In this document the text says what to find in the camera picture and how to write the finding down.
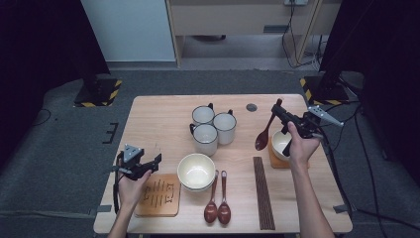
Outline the grey tape strip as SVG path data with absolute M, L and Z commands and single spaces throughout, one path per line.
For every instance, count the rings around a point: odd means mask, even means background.
M 96 216 L 98 213 L 101 213 L 101 212 L 111 212 L 111 210 L 112 210 L 112 205 L 110 205 L 110 204 L 107 204 L 107 205 L 99 205 L 96 208 L 89 209 L 88 214 L 89 215 L 92 215 L 92 216 Z
M 350 205 L 342 204 L 342 205 L 334 206 L 334 210 L 336 213 L 343 213 L 343 212 L 352 213 L 356 211 L 357 209 L 352 204 Z

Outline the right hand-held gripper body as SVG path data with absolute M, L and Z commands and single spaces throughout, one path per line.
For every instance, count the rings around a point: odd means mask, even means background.
M 322 120 L 339 127 L 344 126 L 344 122 L 337 120 L 319 105 L 309 106 L 302 116 L 293 115 L 289 112 L 286 115 L 288 120 L 294 123 L 300 137 L 304 139 L 313 137 L 322 138 L 320 132 L 320 123 Z

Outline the person's left hand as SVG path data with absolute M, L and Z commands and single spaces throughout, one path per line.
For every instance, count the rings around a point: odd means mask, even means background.
M 144 183 L 149 179 L 151 174 L 152 171 L 148 170 L 137 180 L 131 180 L 126 176 L 119 177 L 119 197 L 122 210 L 134 210 L 141 198 Z

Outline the orange wooden slotted trivet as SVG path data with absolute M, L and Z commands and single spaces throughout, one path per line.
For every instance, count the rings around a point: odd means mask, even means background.
M 289 169 L 290 168 L 289 161 L 282 154 L 278 155 L 276 153 L 271 143 L 271 139 L 268 139 L 267 147 L 268 147 L 270 165 L 274 169 Z
M 143 186 L 135 215 L 174 217 L 178 213 L 180 182 L 175 174 L 151 175 Z

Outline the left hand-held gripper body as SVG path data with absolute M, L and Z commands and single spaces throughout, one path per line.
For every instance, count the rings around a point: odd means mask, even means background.
M 152 167 L 150 163 L 141 164 L 144 150 L 126 144 L 117 156 L 117 170 L 131 180 L 140 179 Z

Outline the row of brown chopsticks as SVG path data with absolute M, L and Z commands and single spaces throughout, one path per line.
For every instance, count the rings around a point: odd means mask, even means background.
M 265 178 L 263 159 L 261 157 L 253 157 L 253 163 L 257 189 L 260 230 L 274 230 L 275 223 Z

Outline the black stand base striped edge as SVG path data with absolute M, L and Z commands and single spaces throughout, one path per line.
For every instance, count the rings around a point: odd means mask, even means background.
M 73 103 L 75 107 L 110 106 L 120 89 L 120 79 L 99 79 L 95 89 L 83 85 Z
M 344 86 L 323 76 L 304 76 L 300 79 L 300 84 L 310 105 L 339 105 L 349 102 Z

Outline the light wooden desk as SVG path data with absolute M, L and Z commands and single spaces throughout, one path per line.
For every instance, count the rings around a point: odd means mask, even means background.
M 287 25 L 283 45 L 291 64 L 303 63 L 311 38 L 328 35 L 343 0 L 309 0 L 307 6 L 284 6 L 284 0 L 165 0 L 174 55 L 181 63 L 187 36 L 264 34 L 264 25 Z

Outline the white panel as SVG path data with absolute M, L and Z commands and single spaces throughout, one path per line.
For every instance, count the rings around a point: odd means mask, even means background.
M 81 3 L 106 61 L 175 61 L 165 0 Z

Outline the black curtain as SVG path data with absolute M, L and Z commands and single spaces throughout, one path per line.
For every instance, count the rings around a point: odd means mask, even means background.
M 81 0 L 0 0 L 0 168 L 50 89 L 76 79 L 95 89 L 108 71 Z
M 364 76 L 363 108 L 386 156 L 420 186 L 420 0 L 342 0 L 321 70 Z

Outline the person's right hand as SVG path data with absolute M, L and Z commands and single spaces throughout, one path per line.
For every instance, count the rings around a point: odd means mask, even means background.
M 320 145 L 319 138 L 303 139 L 300 137 L 296 126 L 293 122 L 287 124 L 288 131 L 291 135 L 290 145 L 290 167 L 293 170 L 298 168 L 307 169 L 308 161 Z

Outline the reddish brown wooden spoon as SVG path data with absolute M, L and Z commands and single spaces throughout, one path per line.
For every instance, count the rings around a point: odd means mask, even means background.
M 219 172 L 215 172 L 215 177 L 212 182 L 211 186 L 211 196 L 210 200 L 208 201 L 207 205 L 204 208 L 204 219 L 207 223 L 213 223 L 217 218 L 217 205 L 215 203 L 215 191 L 217 187 L 217 181 L 218 181 L 218 174 Z
M 218 208 L 218 220 L 221 224 L 227 225 L 231 220 L 231 209 L 227 202 L 227 172 L 221 172 L 222 177 L 222 203 Z
M 256 140 L 255 140 L 255 149 L 257 151 L 261 151 L 263 150 L 267 143 L 268 143 L 268 132 L 269 132 L 269 128 L 271 123 L 273 122 L 274 118 L 276 117 L 276 115 L 274 113 L 271 114 L 265 128 L 258 134 Z

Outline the grey label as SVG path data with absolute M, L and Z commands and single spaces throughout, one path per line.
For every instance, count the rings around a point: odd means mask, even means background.
M 287 31 L 287 25 L 264 25 L 262 30 L 264 34 L 284 34 Z

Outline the white enamel mug black rim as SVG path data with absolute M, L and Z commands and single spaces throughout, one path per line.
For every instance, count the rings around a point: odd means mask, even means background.
M 189 130 L 194 141 L 195 151 L 208 157 L 213 156 L 218 147 L 218 132 L 213 125 L 189 125 Z
M 213 125 L 218 132 L 218 143 L 228 145 L 234 141 L 237 119 L 233 110 L 218 113 L 213 119 Z
M 194 125 L 211 124 L 214 116 L 215 112 L 212 103 L 198 106 L 191 113 L 192 123 Z

